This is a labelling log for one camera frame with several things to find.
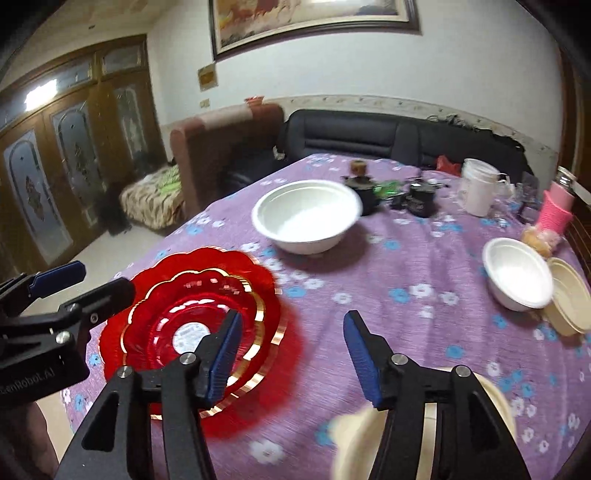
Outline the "large red scalloped plate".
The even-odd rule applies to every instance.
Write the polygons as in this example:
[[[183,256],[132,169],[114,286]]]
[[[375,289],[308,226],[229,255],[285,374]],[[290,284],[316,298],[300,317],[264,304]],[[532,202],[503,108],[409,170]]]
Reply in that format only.
[[[98,340],[103,374],[122,366],[158,369],[216,332],[228,310],[242,315],[242,340],[224,397],[212,417],[259,386],[287,330],[273,273],[252,255],[218,247],[166,256],[132,280],[129,307],[111,317]]]

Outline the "cream plastic bowl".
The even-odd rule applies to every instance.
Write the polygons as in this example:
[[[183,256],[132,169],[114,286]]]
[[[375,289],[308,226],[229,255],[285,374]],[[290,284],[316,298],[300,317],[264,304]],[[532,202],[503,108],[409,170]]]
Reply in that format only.
[[[370,403],[329,425],[335,479],[505,479],[527,470],[503,393],[465,365],[422,368],[410,359],[384,383],[363,389]]]
[[[542,319],[564,337],[589,333],[590,291],[587,284],[566,261],[551,258],[547,264],[554,290],[550,303],[542,309]]]

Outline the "white foam bowl large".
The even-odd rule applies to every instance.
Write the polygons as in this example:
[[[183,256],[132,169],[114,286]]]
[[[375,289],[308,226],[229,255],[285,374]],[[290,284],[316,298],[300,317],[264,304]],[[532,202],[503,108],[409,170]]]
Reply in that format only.
[[[533,248],[512,238],[489,240],[482,250],[489,289],[505,308],[524,312],[546,307],[554,284],[546,260]]]

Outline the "small red scalloped plate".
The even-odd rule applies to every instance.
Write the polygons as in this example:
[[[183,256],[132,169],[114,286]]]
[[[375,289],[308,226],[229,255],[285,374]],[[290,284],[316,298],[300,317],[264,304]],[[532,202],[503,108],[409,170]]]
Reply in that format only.
[[[233,389],[262,358],[276,295],[219,268],[182,271],[153,285],[128,314],[120,335],[122,363],[138,371],[163,367],[217,332],[231,310],[242,315],[242,337],[226,383]]]

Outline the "patterned bed cushion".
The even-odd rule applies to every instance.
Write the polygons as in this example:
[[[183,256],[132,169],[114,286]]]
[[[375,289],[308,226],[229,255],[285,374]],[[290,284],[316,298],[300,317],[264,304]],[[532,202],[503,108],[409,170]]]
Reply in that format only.
[[[154,231],[168,229],[184,218],[178,166],[164,166],[126,186],[119,195],[125,215]]]

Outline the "wooden glass door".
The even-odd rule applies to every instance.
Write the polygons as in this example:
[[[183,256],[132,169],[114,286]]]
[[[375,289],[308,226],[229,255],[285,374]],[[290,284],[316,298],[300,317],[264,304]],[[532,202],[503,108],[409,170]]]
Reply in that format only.
[[[145,35],[66,53],[2,89],[2,278],[125,229],[121,191],[164,161]]]

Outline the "purple floral tablecloth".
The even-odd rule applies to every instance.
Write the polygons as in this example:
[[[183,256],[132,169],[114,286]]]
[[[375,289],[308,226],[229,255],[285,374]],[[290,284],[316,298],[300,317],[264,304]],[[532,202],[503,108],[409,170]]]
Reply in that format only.
[[[272,413],[263,400],[270,372],[233,405],[249,426],[208,447],[221,479],[327,479],[335,448],[329,421],[363,406],[363,392],[342,336],[342,319],[359,311],[391,347],[429,367],[465,364],[504,394],[517,443],[535,479],[553,477],[574,453],[590,421],[590,340],[561,338],[548,324],[511,312],[490,294],[483,246],[517,238],[513,210],[467,215],[457,182],[445,179],[432,220],[383,209],[363,217],[338,246],[310,257],[287,255],[256,232],[250,212],[274,188],[304,179],[339,181],[346,159],[316,155],[216,201],[151,250],[136,249],[118,275],[132,277],[176,252],[205,246],[239,250],[276,277],[294,312],[287,339],[303,351],[284,385],[290,395]]]

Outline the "bagged pastry snack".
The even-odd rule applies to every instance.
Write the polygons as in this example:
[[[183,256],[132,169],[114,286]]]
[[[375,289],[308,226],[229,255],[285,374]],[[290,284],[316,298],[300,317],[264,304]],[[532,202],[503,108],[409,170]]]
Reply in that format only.
[[[521,241],[543,258],[549,259],[563,242],[563,237],[551,229],[543,229],[540,225],[528,225],[522,233]]]

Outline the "black jar with label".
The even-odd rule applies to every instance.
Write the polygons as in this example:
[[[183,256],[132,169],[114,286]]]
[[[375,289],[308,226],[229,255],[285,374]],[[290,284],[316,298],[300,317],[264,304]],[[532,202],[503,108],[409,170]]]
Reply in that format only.
[[[415,180],[409,184],[406,196],[406,208],[416,217],[429,218],[437,212],[437,187],[424,180]]]

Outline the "black pot with cork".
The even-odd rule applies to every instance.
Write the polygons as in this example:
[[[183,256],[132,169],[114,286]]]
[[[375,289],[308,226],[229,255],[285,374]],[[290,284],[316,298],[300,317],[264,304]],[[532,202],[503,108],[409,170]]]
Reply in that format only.
[[[363,206],[363,216],[372,215],[379,206],[380,200],[375,191],[376,182],[368,174],[368,163],[365,160],[349,161],[349,174],[342,176],[346,186],[358,194]]]

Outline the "white plastic jar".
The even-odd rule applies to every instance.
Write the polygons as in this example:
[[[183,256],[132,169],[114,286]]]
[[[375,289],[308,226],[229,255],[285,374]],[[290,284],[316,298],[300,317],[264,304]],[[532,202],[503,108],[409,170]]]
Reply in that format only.
[[[468,214],[486,217],[496,200],[507,199],[512,194],[513,187],[505,173],[479,159],[464,161],[458,196]]]

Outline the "green candy wrapper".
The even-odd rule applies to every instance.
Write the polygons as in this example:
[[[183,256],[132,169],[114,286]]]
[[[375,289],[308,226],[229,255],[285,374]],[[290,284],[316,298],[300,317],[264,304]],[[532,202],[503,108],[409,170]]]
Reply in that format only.
[[[403,191],[404,183],[398,180],[378,182],[374,186],[374,194],[385,201]]]

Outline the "black leather sofa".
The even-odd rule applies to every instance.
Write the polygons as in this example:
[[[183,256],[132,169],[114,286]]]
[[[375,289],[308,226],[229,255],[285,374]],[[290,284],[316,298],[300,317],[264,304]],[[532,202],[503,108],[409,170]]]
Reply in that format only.
[[[521,143],[487,129],[461,126],[454,119],[301,109],[273,132],[269,142],[235,147],[219,175],[221,193],[238,192],[315,153],[390,159],[426,170],[436,169],[441,156],[454,166],[474,158],[506,174],[513,184],[533,172]]]

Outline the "red plastic bag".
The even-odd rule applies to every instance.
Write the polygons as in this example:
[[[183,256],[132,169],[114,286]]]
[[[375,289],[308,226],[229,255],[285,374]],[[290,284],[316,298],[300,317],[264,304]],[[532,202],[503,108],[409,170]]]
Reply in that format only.
[[[445,155],[440,155],[436,161],[436,170],[455,177],[462,175],[462,164],[454,163]]]

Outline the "framed horse painting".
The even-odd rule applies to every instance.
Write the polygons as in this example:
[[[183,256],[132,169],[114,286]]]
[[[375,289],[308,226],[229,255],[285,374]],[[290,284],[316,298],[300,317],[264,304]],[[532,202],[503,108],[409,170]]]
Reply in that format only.
[[[209,3],[213,59],[218,61],[300,36],[349,31],[421,31],[409,0],[229,0]]]

